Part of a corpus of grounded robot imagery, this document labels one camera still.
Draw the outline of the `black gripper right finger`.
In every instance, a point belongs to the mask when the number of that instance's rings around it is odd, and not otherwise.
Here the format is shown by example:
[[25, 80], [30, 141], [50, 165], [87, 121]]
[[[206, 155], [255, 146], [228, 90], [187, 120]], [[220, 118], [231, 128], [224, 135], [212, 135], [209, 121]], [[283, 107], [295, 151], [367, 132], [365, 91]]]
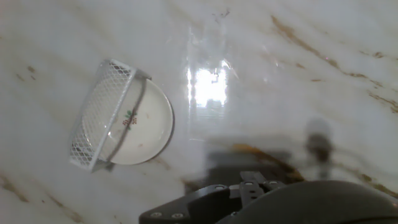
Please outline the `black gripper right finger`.
[[229, 198], [240, 199], [242, 207], [249, 205], [262, 195], [285, 186], [278, 180], [267, 180], [260, 172], [240, 172], [241, 182], [229, 187]]

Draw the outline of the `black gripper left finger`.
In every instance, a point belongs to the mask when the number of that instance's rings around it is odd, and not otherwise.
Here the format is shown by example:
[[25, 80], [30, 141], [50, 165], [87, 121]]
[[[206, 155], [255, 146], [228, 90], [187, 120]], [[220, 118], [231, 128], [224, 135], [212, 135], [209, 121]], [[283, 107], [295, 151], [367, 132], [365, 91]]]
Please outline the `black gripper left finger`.
[[209, 185], [139, 216], [139, 224], [217, 223], [242, 209], [237, 191]]

